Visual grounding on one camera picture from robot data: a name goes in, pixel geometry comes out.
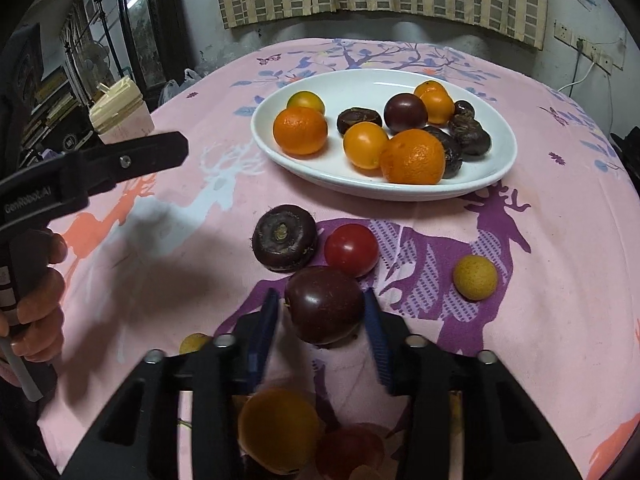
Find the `fruit plate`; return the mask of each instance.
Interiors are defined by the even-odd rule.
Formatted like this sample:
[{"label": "fruit plate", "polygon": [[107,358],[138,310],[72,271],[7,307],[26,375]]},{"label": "fruit plate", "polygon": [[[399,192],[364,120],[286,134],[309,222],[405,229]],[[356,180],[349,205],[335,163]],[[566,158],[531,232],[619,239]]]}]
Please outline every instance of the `fruit plate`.
[{"label": "fruit plate", "polygon": [[[391,184],[378,172],[357,170],[342,149],[336,127],[341,111],[351,107],[372,108],[380,115],[386,102],[401,92],[413,92],[429,80],[421,74],[400,70],[341,70],[308,77],[274,92],[256,108],[251,120],[255,142],[276,164],[313,184],[350,195],[397,202],[426,202],[461,196],[500,180],[513,166],[518,152],[515,135],[507,121],[489,104],[471,92],[440,81],[454,101],[465,100],[476,109],[476,119],[491,135],[489,152],[476,160],[465,160],[460,172],[433,186]],[[273,139],[273,121],[296,92],[317,94],[326,107],[329,137],[325,147],[311,156],[286,155]]]}]

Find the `pink tablecloth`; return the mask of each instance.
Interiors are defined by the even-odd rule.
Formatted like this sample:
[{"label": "pink tablecloth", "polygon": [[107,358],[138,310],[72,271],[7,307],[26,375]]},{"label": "pink tablecloth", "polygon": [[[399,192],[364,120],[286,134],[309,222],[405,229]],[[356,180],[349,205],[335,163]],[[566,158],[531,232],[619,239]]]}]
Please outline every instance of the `pink tablecloth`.
[{"label": "pink tablecloth", "polygon": [[[252,143],[250,117],[271,92],[365,68],[446,79],[489,102],[518,138],[511,173],[464,199],[382,205],[303,182]],[[61,266],[66,346],[41,427],[60,468],[147,349],[174,354],[192,332],[230,329],[267,286],[282,290],[282,276],[255,261],[249,242],[257,219],[281,203],[311,211],[323,235],[353,219],[369,226],[382,249],[369,283],[386,309],[451,351],[494,349],[583,476],[595,480],[610,465],[640,419],[640,206],[611,146],[574,102],[449,48],[299,40],[225,66],[154,121],[189,138],[183,167],[121,185],[53,225],[71,249]],[[477,304],[450,285],[453,261],[471,252],[500,273],[498,292]],[[396,427],[404,400],[378,386],[366,338],[310,348],[286,323],[278,338],[269,384],[324,397],[341,423]],[[400,436],[386,441],[387,478]]]}]

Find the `finger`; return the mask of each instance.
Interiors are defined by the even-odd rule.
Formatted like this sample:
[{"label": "finger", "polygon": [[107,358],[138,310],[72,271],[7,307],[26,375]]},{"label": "finger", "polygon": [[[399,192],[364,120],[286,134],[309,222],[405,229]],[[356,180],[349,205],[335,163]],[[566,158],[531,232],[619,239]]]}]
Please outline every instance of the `finger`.
[{"label": "finger", "polygon": [[52,234],[49,245],[49,263],[54,265],[61,264],[65,261],[67,253],[65,239],[59,234]]},{"label": "finger", "polygon": [[0,337],[7,337],[9,335],[9,324],[3,314],[0,314]]},{"label": "finger", "polygon": [[32,363],[44,363],[46,361],[51,361],[55,356],[60,355],[64,342],[65,337],[62,335],[62,332],[60,332],[51,345],[37,354],[26,356],[25,359]]},{"label": "finger", "polygon": [[22,324],[42,319],[58,308],[65,292],[65,279],[56,269],[47,273],[36,290],[18,303],[18,321]]},{"label": "finger", "polygon": [[51,346],[62,331],[65,315],[57,308],[44,319],[31,323],[30,327],[16,336],[11,348],[17,356],[31,356]]}]

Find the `tangerine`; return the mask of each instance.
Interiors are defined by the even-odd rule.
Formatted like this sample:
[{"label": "tangerine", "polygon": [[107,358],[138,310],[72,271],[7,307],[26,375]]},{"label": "tangerine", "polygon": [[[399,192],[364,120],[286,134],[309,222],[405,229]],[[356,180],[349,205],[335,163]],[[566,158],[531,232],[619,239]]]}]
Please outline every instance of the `tangerine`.
[{"label": "tangerine", "polygon": [[393,184],[437,184],[446,165],[442,143],[424,130],[405,130],[386,144],[380,169]]},{"label": "tangerine", "polygon": [[429,122],[433,124],[447,124],[456,110],[456,104],[444,89],[424,92],[420,100],[427,108]]},{"label": "tangerine", "polygon": [[315,455],[319,437],[316,410],[298,394],[281,388],[256,393],[238,418],[242,449],[278,475],[302,469]]},{"label": "tangerine", "polygon": [[293,106],[313,108],[313,110],[324,115],[324,103],[322,102],[322,99],[313,92],[309,92],[307,90],[296,92],[289,98],[287,101],[287,108],[291,108]]},{"label": "tangerine", "polygon": [[420,97],[425,92],[433,92],[434,90],[443,90],[446,91],[444,86],[434,80],[425,81],[424,83],[420,83],[417,87],[415,87],[414,95]]},{"label": "tangerine", "polygon": [[273,138],[291,155],[311,155],[326,142],[329,129],[324,115],[313,108],[293,106],[281,111],[273,121]]},{"label": "tangerine", "polygon": [[354,166],[361,170],[376,170],[380,167],[380,153],[389,142],[382,127],[375,123],[354,124],[344,134],[344,153]]}]

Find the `yellow fruit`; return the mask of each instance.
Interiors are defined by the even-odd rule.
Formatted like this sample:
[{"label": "yellow fruit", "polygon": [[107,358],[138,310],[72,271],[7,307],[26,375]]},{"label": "yellow fruit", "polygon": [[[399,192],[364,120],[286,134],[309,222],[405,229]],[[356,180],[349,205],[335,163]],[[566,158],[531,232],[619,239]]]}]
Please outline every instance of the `yellow fruit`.
[{"label": "yellow fruit", "polygon": [[453,117],[456,106],[446,91],[436,90],[425,92],[419,97],[427,108],[427,115],[431,124],[439,124],[442,126],[443,124],[447,124],[450,118]]},{"label": "yellow fruit", "polygon": [[498,286],[498,271],[491,260],[469,254],[461,258],[453,269],[453,284],[468,300],[485,300]]},{"label": "yellow fruit", "polygon": [[316,112],[320,112],[324,115],[324,103],[322,102],[322,99],[313,92],[303,90],[302,92],[296,92],[293,94],[287,101],[287,108],[291,108],[293,106],[313,108]]},{"label": "yellow fruit", "polygon": [[197,352],[200,350],[209,340],[211,336],[196,332],[195,334],[188,335],[180,343],[180,354],[188,354],[190,352]]},{"label": "yellow fruit", "polygon": [[342,139],[344,153],[351,164],[362,170],[380,167],[380,154],[389,142],[386,131],[374,123],[357,123],[347,130]]},{"label": "yellow fruit", "polygon": [[298,394],[280,388],[255,394],[238,418],[242,449],[278,475],[302,469],[313,458],[319,437],[316,410]]},{"label": "yellow fruit", "polygon": [[445,91],[444,86],[437,81],[430,80],[425,81],[424,83],[420,83],[414,90],[414,95],[420,97],[425,92],[433,92],[433,91]]}]

